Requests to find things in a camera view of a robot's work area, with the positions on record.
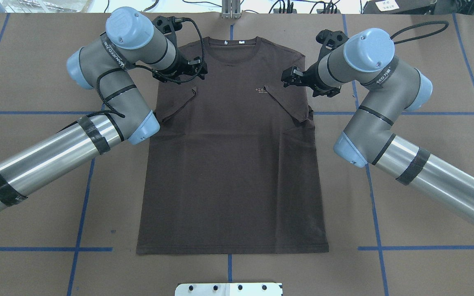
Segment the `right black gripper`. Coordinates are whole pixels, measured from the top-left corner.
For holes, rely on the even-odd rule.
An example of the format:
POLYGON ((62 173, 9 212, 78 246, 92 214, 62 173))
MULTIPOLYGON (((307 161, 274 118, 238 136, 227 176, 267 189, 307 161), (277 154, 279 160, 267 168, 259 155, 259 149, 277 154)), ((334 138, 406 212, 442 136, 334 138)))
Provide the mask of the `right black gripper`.
POLYGON ((304 72, 301 72, 297 66, 291 66, 282 72, 281 79, 284 79, 284 88, 289 86, 309 87, 314 91, 312 97, 333 97, 341 92, 341 86, 332 87, 323 82, 318 72, 318 65, 311 65, 304 72))

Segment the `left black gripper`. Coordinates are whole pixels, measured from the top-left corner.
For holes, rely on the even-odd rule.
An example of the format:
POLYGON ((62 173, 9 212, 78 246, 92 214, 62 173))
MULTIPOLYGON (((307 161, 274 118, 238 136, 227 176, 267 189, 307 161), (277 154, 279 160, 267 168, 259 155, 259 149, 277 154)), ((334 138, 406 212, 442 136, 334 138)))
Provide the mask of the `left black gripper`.
POLYGON ((205 79, 205 75, 207 75, 207 66, 203 66, 203 58, 201 56, 187 60, 183 54, 179 52, 169 68, 152 72, 153 78, 160 82, 181 84, 190 82, 195 77, 205 79))

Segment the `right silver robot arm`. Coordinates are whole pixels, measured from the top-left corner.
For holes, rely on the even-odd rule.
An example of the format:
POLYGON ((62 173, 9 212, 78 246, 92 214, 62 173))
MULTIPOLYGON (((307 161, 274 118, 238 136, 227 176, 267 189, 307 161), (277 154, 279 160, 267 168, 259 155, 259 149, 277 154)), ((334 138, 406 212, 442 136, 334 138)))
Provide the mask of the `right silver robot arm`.
POLYGON ((369 28, 348 37, 322 30, 317 62, 282 72, 284 87, 302 86, 313 96, 333 97, 358 81, 367 96, 334 145, 356 167, 372 164, 402 185, 413 187, 474 225, 474 177, 391 131, 402 112, 419 109, 431 97, 431 81, 395 54, 391 36, 369 28))

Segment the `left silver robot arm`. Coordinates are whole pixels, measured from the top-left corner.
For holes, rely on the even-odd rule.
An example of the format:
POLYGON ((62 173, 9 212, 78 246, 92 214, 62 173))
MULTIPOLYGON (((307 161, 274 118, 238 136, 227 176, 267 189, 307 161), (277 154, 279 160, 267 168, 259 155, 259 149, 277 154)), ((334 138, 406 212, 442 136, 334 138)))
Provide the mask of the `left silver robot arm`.
POLYGON ((0 162, 0 212, 123 141, 133 145, 157 133, 160 124, 129 75, 146 69, 160 82, 182 84, 204 79, 204 56, 188 60, 177 47, 176 31, 187 17, 150 20, 131 7, 117 8, 105 32, 72 54, 69 76, 82 88, 96 90, 103 111, 75 120, 53 136, 0 162))

